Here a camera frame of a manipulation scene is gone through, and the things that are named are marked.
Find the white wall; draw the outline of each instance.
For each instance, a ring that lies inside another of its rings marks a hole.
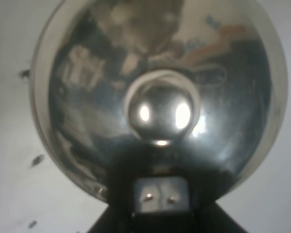
[[[78,189],[46,154],[33,125],[28,80],[42,27],[60,0],[0,0],[0,233],[85,232],[106,205]],[[250,232],[291,232],[291,0],[261,0],[283,41],[289,103],[276,144],[259,169],[219,203]],[[33,221],[37,224],[28,229]]]

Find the dark spot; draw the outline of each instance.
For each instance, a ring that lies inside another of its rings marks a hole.
[[[216,21],[211,15],[207,15],[206,23],[214,29],[218,29],[221,27],[220,22]]]
[[[30,70],[29,69],[26,69],[26,70],[23,70],[19,73],[19,77],[23,80],[23,79],[29,79],[30,77]]]
[[[37,225],[37,221],[32,221],[30,224],[29,224],[29,226],[28,226],[28,229],[32,229],[32,228],[34,228],[36,225]]]
[[[39,165],[44,160],[44,155],[40,154],[38,157],[36,157],[31,164],[31,167]]]

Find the wall stain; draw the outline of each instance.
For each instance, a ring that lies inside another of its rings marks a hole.
[[[29,224],[28,229],[32,229],[32,228],[34,228],[37,224],[38,224],[37,221],[32,221],[32,222]]]
[[[21,80],[29,79],[30,78],[30,69],[23,70],[18,75],[19,75]]]
[[[43,162],[43,160],[44,160],[44,155],[40,154],[32,161],[31,167],[35,167],[35,166],[39,165],[40,163]]]

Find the shiny dome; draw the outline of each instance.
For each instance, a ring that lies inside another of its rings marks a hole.
[[[178,175],[192,204],[261,163],[287,98],[285,60],[255,1],[66,0],[32,66],[35,122],[66,175],[110,204]]]

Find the screw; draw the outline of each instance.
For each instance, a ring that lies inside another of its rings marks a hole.
[[[167,202],[168,202],[169,204],[174,204],[174,203],[176,202],[176,199],[175,199],[174,197],[169,197],[169,198],[167,199]]]
[[[149,193],[149,194],[146,195],[144,201],[151,201],[151,200],[153,200],[153,195]]]

